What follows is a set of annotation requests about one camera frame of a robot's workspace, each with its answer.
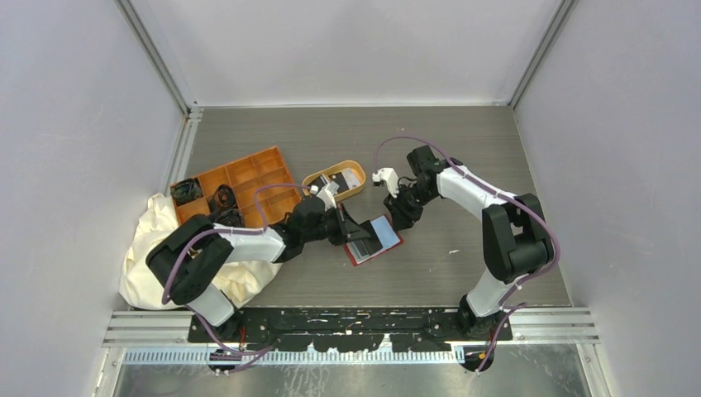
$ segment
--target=beige fabric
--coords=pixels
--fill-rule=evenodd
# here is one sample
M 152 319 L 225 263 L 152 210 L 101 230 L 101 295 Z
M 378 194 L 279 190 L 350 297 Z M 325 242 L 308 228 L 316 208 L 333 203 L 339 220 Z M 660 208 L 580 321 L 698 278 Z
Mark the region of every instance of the beige fabric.
M 178 228 L 173 200 L 157 194 L 149 198 L 148 209 L 139 218 L 134 241 L 126 252 L 122 265 L 119 293 L 139 309 L 164 310 L 178 306 L 160 303 L 163 287 L 146 267 L 145 259 L 151 249 Z M 278 274 L 281 264 L 264 261 L 226 263 L 214 277 L 214 284 L 226 294 L 237 308 L 247 304 Z

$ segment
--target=floor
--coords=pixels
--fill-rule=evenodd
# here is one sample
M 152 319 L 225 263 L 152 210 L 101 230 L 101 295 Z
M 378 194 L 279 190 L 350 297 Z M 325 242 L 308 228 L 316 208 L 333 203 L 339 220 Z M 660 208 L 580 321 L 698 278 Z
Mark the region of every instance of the floor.
M 370 176 L 377 145 L 404 134 L 446 149 L 500 189 L 535 192 L 513 112 L 506 107 L 206 109 L 188 174 L 276 145 L 298 182 L 343 160 L 359 162 Z M 379 166 L 411 176 L 406 155 L 420 145 L 390 142 L 379 153 Z M 363 222 L 386 212 L 386 195 L 386 189 L 368 183 L 344 203 Z M 485 269 L 479 222 L 453 202 L 430 203 L 422 220 L 401 235 L 403 245 L 358 267 L 340 247 L 308 244 L 249 305 L 456 306 Z M 511 298 L 522 301 L 570 303 L 558 270 Z

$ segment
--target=wooden tray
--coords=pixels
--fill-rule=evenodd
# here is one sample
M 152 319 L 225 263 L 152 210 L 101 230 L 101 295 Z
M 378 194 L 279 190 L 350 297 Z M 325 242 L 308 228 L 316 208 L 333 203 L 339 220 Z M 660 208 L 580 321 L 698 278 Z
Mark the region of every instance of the wooden tray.
M 195 175 L 192 179 L 199 182 L 204 197 L 183 205 L 173 201 L 181 225 L 196 213 L 209 215 L 209 200 L 221 184 L 228 184 L 234 190 L 236 203 L 246 227 L 263 227 L 263 218 L 254 205 L 253 193 L 267 184 L 293 182 L 277 146 Z M 302 196 L 295 188 L 270 188 L 258 193 L 258 202 L 268 218 L 268 223 L 283 220 L 285 214 L 291 212 L 301 200 Z
M 353 174 L 355 174 L 355 177 L 358 178 L 358 180 L 360 181 L 360 186 L 353 188 L 353 189 L 348 189 L 347 191 L 345 191 L 343 193 L 336 194 L 335 196 L 333 196 L 333 198 L 337 202 L 348 199 L 350 196 L 360 193 L 360 191 L 365 187 L 365 171 L 363 170 L 363 167 L 360 166 L 360 164 L 356 163 L 353 160 L 342 161 L 342 162 L 340 162 L 336 165 L 333 165 L 325 170 L 321 170 L 319 172 L 311 174 L 307 178 L 304 178 L 304 181 L 302 181 L 302 184 L 309 186 L 316 178 L 318 178 L 322 174 L 326 175 L 330 179 L 331 174 L 335 174 L 336 172 L 341 172 L 341 171 L 345 170 L 346 168 L 350 168 L 350 170 L 353 171 Z M 307 190 L 304 190 L 304 194 L 308 196 L 309 192 Z

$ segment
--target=gray wall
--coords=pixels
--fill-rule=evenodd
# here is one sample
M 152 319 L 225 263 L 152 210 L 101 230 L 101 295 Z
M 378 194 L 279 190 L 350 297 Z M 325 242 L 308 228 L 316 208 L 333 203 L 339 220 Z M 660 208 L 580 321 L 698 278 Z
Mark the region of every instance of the gray wall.
M 0 70 L 0 395 L 88 395 L 183 118 L 111 0 L 0 2 Z
M 138 0 L 200 105 L 506 103 L 560 0 Z
M 517 119 L 623 395 L 699 395 L 699 3 L 579 2 Z

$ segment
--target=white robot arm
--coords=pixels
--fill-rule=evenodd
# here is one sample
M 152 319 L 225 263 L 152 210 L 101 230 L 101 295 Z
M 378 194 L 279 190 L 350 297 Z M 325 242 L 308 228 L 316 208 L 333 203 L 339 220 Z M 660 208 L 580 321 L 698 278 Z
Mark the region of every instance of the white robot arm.
M 552 259 L 554 252 L 546 231 L 538 223 L 471 179 L 523 203 L 542 218 L 540 203 L 532 194 L 516 196 L 501 191 L 455 159 L 453 162 L 458 165 L 454 169 L 447 160 L 438 160 L 429 146 L 415 149 L 407 159 L 416 176 L 412 184 L 400 184 L 400 178 L 391 168 L 373 174 L 374 184 L 384 185 L 389 192 L 384 205 L 392 215 L 394 230 L 412 227 L 421 218 L 423 206 L 437 197 L 455 201 L 482 222 L 487 269 L 460 301 L 459 316 L 464 333 L 483 332 L 496 319 L 513 284 L 538 271 Z M 512 225 L 522 227 L 522 231 L 514 234 Z
M 285 262 L 299 255 L 307 242 L 327 239 L 341 245 L 370 238 L 346 209 L 336 204 L 333 188 L 331 183 L 319 192 L 314 189 L 315 195 L 305 197 L 283 221 L 266 229 L 224 227 L 196 215 L 151 250 L 146 264 L 168 290 L 167 299 L 200 313 L 214 327 L 223 326 L 236 311 L 212 284 L 224 263 Z

